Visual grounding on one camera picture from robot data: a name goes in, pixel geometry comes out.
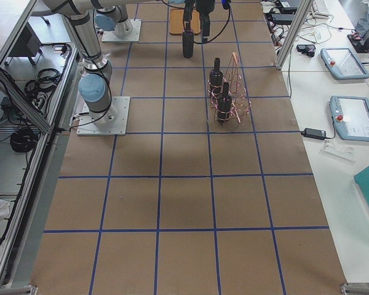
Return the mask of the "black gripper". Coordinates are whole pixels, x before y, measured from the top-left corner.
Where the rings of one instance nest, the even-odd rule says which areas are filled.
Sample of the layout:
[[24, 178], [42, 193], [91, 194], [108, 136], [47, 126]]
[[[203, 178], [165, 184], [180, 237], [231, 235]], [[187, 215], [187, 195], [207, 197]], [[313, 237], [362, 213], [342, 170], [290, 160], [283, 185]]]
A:
[[214, 0], [196, 0], [196, 10], [200, 16], [202, 43], [208, 42], [208, 36], [205, 34], [210, 33], [210, 14], [215, 9]]
[[185, 0], [184, 4], [185, 4], [184, 11], [183, 11], [184, 30], [190, 31], [191, 30], [190, 21], [192, 20], [194, 0]]

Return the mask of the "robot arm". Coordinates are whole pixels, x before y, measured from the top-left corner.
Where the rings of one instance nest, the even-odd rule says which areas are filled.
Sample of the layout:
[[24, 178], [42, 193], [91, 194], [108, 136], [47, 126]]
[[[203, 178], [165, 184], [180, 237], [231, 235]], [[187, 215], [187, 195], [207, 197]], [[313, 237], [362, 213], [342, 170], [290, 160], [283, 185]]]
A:
[[141, 20], [129, 19], [125, 5], [96, 9], [94, 20], [103, 35], [102, 42], [139, 41]]
[[[109, 79], [105, 77], [103, 70], [111, 67], [108, 60], [101, 52], [100, 43], [95, 31], [94, 22], [96, 17], [90, 16], [90, 11], [97, 11], [97, 16], [104, 18], [113, 24], [115, 28], [119, 23], [128, 20], [127, 4], [138, 4], [139, 1], [98, 1], [98, 0], [51, 0], [44, 1], [50, 13], [60, 14], [65, 20], [65, 26], [70, 37], [73, 38], [78, 50], [82, 54], [82, 66], [87, 73], [99, 72], [105, 84], [109, 84]], [[200, 34], [202, 43], [209, 42], [210, 17], [209, 14], [215, 8], [214, 1], [184, 1], [182, 34], [183, 56], [191, 58], [194, 48], [194, 33], [191, 30], [192, 11], [197, 10], [200, 19]]]

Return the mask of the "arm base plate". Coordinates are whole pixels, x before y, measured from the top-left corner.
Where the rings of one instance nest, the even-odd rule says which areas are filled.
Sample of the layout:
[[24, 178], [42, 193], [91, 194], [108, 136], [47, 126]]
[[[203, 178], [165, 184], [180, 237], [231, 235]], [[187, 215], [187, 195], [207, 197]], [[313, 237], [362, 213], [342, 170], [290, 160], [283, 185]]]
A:
[[104, 31], [101, 40], [104, 43], [138, 42], [141, 23], [141, 19], [128, 18], [124, 22], [117, 23], [112, 31]]
[[108, 135], [125, 135], [130, 108], [129, 96], [114, 96], [109, 111], [100, 119], [97, 114], [89, 114], [89, 108], [83, 103], [82, 112], [86, 115], [80, 117], [77, 128], [79, 136], [108, 136]]

